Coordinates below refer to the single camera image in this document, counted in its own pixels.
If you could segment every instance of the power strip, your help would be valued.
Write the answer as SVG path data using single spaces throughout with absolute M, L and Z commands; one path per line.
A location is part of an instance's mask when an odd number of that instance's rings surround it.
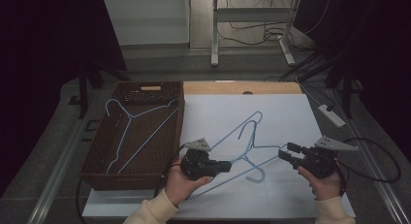
M 327 106 L 322 105 L 318 107 L 318 110 L 323 113 L 337 128 L 345 125 L 345 122 L 333 111 L 327 111 Z

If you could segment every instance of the metal stand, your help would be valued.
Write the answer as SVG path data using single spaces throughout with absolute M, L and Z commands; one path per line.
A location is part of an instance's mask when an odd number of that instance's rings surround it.
M 218 0 L 213 0 L 213 23 L 211 44 L 211 66 L 218 66 L 218 29 L 219 22 L 286 22 L 284 34 L 279 41 L 288 65 L 296 61 L 288 47 L 288 35 L 297 13 L 300 0 L 294 0 L 291 8 L 218 8 Z

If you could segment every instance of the person's left hand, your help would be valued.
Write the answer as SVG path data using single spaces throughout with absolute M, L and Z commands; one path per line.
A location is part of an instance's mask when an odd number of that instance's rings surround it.
M 196 181 L 190 180 L 182 173 L 180 164 L 181 158 L 173 163 L 169 170 L 166 185 L 166 194 L 175 207 L 178 207 L 181 202 L 185 201 L 194 190 L 211 182 L 210 176 L 201 177 Z

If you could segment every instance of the blue wire hanger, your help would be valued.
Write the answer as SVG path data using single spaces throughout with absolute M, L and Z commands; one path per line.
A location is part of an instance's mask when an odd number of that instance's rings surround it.
M 127 132 L 128 132 L 129 127 L 130 127 L 131 121 L 132 121 L 134 118 L 136 118 L 136 117 L 138 117 L 138 116 L 141 116 L 141 115 L 144 115 L 144 114 L 147 114 L 147 113 L 149 113 L 149 112 L 153 112 L 153 111 L 156 111 L 156 110 L 162 109 L 162 108 L 168 108 L 174 101 L 175 101 L 175 100 L 171 100 L 168 105 L 159 106 L 159 107 L 156 107 L 156 108 L 153 108 L 153 109 L 151 109 L 151 110 L 148 110 L 148 111 L 145 111 L 145 112 L 141 112 L 141 113 L 138 113 L 138 114 L 135 114 L 135 115 L 132 115 L 131 113 L 129 113 L 129 112 L 121 105 L 121 103 L 120 103 L 118 100 L 116 100 L 116 99 L 109 99 L 109 100 L 106 102 L 106 112 L 107 112 L 107 116 L 108 116 L 108 117 L 110 117 L 110 112 L 109 112 L 109 103 L 110 103 L 110 102 L 115 102 L 116 104 L 118 104 L 118 106 L 119 106 L 119 107 L 127 114 L 127 116 L 129 117 L 129 120 L 128 120 L 128 122 L 127 122 L 127 126 L 126 126 L 126 128 L 125 128 L 125 130 L 124 130 L 124 132 L 123 132 L 123 135 L 121 136 L 120 142 L 118 143 L 117 151 L 116 151 L 116 153 L 115 153 L 115 159 L 113 159 L 113 160 L 110 162 L 110 164 L 109 164 L 109 166 L 108 166 L 108 168 L 107 168 L 107 170 L 106 170 L 106 174 L 109 173 L 109 171 L 110 171 L 110 169 L 111 169 L 111 166 L 112 166 L 112 165 L 118 160 L 118 158 L 119 158 L 120 149 L 121 149 L 121 147 L 122 147 L 124 138 L 125 138 L 125 136 L 127 135 Z M 175 114 L 175 112 L 176 112 L 177 110 L 178 110 L 178 108 L 176 108 L 176 109 L 169 115 L 169 117 L 167 117 L 166 120 L 163 121 L 163 123 L 148 137 L 148 139 L 139 147 L 139 149 L 133 154 L 133 156 L 132 156 L 132 157 L 124 164 L 124 166 L 117 172 L 118 174 L 120 174 L 120 173 L 127 167 L 127 165 L 137 156 L 137 154 L 144 148 L 144 146 L 151 140 L 151 138 L 161 129 L 161 127 L 163 127 L 163 125 Z

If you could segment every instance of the wall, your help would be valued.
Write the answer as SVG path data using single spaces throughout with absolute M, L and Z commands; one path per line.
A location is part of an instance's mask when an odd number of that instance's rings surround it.
M 188 0 L 105 0 L 121 46 L 189 42 Z

